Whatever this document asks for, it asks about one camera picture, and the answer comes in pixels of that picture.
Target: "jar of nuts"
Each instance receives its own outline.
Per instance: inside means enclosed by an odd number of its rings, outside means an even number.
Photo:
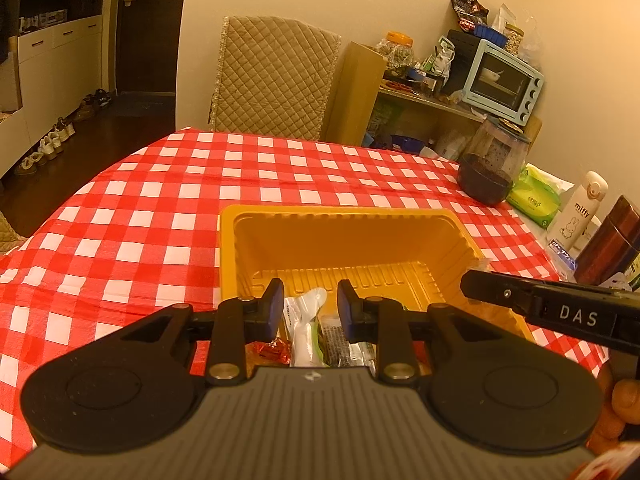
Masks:
[[[518,48],[520,47],[520,42],[524,37],[524,32],[516,27],[515,25],[511,25],[511,23],[507,23],[504,26],[504,35],[507,37],[507,44],[504,46],[504,49],[514,56],[518,55]]]

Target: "yellow bin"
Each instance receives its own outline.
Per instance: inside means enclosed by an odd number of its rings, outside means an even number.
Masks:
[[[460,278],[483,258],[450,211],[365,207],[232,205],[222,212],[222,298],[261,296],[272,278],[286,296],[321,286],[336,310],[348,279],[361,297],[385,296],[410,310],[449,303],[531,339],[506,308],[469,301]]]

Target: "human hand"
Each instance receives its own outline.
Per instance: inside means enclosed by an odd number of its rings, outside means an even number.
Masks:
[[[604,406],[587,447],[601,454],[618,445],[625,424],[640,424],[640,381],[622,379],[614,384],[607,362],[598,374],[598,384]]]

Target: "tablecloth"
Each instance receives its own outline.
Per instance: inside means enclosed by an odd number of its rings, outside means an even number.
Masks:
[[[456,171],[402,153],[190,128],[103,171],[0,258],[0,463],[32,448],[19,394],[38,366],[169,304],[219,303],[219,218],[232,203],[446,208],[495,270],[556,279],[511,207],[479,205]],[[532,333],[594,373],[605,358],[584,341]]]

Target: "white thermos bottle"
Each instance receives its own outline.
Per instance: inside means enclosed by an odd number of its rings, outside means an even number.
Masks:
[[[557,240],[566,251],[571,249],[596,214],[608,189],[609,186],[599,174],[589,171],[554,219],[546,239]]]

